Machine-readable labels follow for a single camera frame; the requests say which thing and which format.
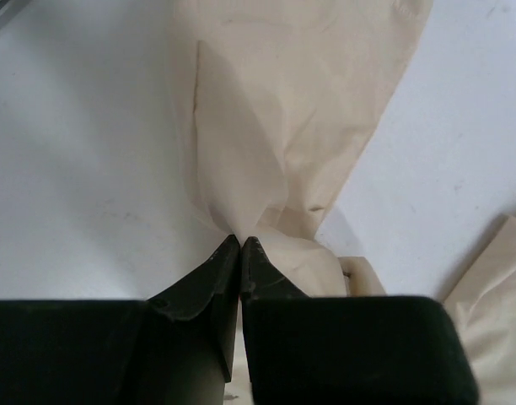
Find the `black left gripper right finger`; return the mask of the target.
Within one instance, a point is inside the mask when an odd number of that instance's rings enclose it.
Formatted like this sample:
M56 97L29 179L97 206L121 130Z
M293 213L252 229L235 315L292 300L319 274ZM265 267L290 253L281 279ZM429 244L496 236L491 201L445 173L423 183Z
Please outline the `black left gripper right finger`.
M454 324L422 296L312 298L242 249L245 351L257 404L476 404Z

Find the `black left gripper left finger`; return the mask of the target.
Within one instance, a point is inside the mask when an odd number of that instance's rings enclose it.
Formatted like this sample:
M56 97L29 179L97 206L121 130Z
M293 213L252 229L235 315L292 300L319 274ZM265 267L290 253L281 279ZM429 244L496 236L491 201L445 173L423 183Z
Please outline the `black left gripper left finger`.
M148 300L0 300L0 404L220 404L239 242Z

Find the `beige trousers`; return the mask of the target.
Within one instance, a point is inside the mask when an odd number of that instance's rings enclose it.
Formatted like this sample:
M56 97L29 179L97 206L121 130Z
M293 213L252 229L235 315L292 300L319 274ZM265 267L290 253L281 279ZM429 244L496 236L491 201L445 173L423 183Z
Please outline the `beige trousers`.
M422 296L516 404L516 1L176 1L185 190L312 298Z

